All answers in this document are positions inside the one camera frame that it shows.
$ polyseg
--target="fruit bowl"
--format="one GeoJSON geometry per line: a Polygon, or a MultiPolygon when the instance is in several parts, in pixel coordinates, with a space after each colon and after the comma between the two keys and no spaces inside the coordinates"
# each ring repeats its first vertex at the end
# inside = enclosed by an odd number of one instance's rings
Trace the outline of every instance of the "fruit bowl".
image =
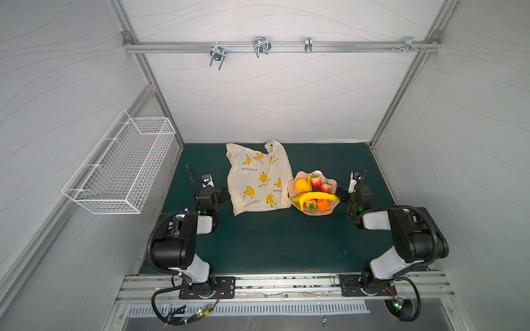
{"type": "MultiPolygon", "coordinates": [[[[287,190],[289,191],[289,200],[294,197],[294,196],[297,196],[299,195],[301,192],[298,192],[295,188],[295,182],[297,179],[299,178],[305,178],[307,179],[307,176],[308,175],[320,175],[321,179],[323,182],[328,182],[331,184],[331,194],[335,194],[335,191],[337,190],[337,181],[336,180],[332,180],[332,179],[329,179],[329,178],[326,178],[324,176],[324,174],[322,174],[321,171],[318,171],[318,170],[315,170],[313,172],[310,172],[310,173],[306,173],[306,172],[303,172],[303,171],[299,171],[297,174],[296,174],[296,177],[294,178],[294,180],[290,181],[289,183],[287,183],[287,190]]],[[[315,189],[313,188],[313,192],[319,192],[320,190],[319,189],[315,189]]],[[[293,204],[293,206],[295,206],[299,211],[301,211],[302,213],[306,214],[306,215],[310,215],[310,216],[322,216],[322,215],[328,215],[328,214],[331,214],[331,212],[333,211],[333,209],[339,204],[340,201],[330,201],[330,206],[329,208],[325,209],[325,210],[321,210],[321,209],[317,209],[315,211],[309,211],[307,209],[304,208],[304,210],[302,210],[300,208],[300,204],[297,203],[297,202],[292,202],[291,203],[293,204]]]]}

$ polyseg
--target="metal vent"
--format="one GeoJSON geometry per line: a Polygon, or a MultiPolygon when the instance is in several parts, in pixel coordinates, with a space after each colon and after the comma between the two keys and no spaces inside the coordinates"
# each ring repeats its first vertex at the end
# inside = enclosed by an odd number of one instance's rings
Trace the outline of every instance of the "metal vent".
{"type": "MultiPolygon", "coordinates": [[[[186,304],[186,315],[195,314],[208,302],[186,304]]],[[[159,305],[162,315],[169,314],[182,303],[163,303],[159,305]]],[[[368,314],[364,300],[325,300],[325,301],[290,301],[290,302],[220,302],[211,312],[211,316],[260,316],[260,315],[341,315],[368,314]]],[[[132,304],[128,317],[154,317],[150,304],[132,304]]]]}

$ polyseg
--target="green tabletop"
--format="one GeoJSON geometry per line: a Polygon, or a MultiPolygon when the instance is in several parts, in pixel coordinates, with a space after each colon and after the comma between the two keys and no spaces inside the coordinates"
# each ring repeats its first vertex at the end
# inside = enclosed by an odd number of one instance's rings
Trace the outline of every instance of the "green tabletop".
{"type": "MultiPolygon", "coordinates": [[[[262,144],[243,144],[267,153],[262,144]]],[[[293,169],[320,170],[348,186],[350,173],[367,170],[374,208],[394,201],[366,144],[285,144],[293,169]]],[[[226,186],[230,162],[224,144],[186,144],[163,212],[196,206],[186,165],[197,175],[210,173],[216,187],[226,186]]],[[[392,246],[389,231],[359,230],[346,217],[345,203],[332,214],[307,216],[295,207],[234,216],[228,201],[219,205],[217,230],[197,237],[197,255],[216,273],[358,272],[365,262],[392,246]]],[[[154,272],[149,266],[143,274],[154,272]]]]}

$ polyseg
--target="white wall panel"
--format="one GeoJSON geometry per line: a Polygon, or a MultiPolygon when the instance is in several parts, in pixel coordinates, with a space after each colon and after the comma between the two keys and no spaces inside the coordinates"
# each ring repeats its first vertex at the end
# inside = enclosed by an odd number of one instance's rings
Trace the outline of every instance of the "white wall panel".
{"type": "Polygon", "coordinates": [[[449,242],[438,266],[472,330],[527,330],[530,3],[460,2],[375,150],[449,242]]]}
{"type": "MultiPolygon", "coordinates": [[[[442,0],[124,0],[140,41],[422,40],[442,0]]],[[[368,141],[410,63],[398,54],[148,56],[185,142],[368,141]]]]}
{"type": "Polygon", "coordinates": [[[369,141],[409,54],[151,54],[185,142],[369,141]]]}
{"type": "Polygon", "coordinates": [[[140,41],[423,39],[442,0],[123,0],[140,41]]]}
{"type": "Polygon", "coordinates": [[[0,278],[146,81],[105,0],[0,4],[0,278]]]}

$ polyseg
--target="white wire basket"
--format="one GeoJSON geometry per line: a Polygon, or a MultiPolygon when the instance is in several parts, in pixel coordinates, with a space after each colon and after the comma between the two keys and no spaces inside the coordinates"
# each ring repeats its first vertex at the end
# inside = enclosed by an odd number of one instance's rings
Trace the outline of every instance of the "white wire basket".
{"type": "Polygon", "coordinates": [[[94,214],[139,214],[174,136],[168,118],[123,110],[63,194],[94,214]]]}

